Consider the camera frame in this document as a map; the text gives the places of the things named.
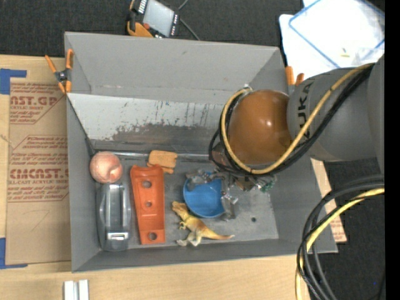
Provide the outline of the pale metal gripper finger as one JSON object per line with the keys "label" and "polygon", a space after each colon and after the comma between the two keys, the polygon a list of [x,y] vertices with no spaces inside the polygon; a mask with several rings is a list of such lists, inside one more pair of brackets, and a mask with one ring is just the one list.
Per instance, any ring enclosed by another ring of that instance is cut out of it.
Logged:
{"label": "pale metal gripper finger", "polygon": [[225,192],[221,197],[221,204],[224,209],[224,213],[221,216],[221,219],[224,221],[229,221],[232,219],[236,219],[238,213],[238,197],[233,196],[230,193]]}
{"label": "pale metal gripper finger", "polygon": [[194,189],[198,185],[210,183],[220,177],[220,172],[207,172],[205,170],[198,169],[197,171],[187,173],[187,188]]}

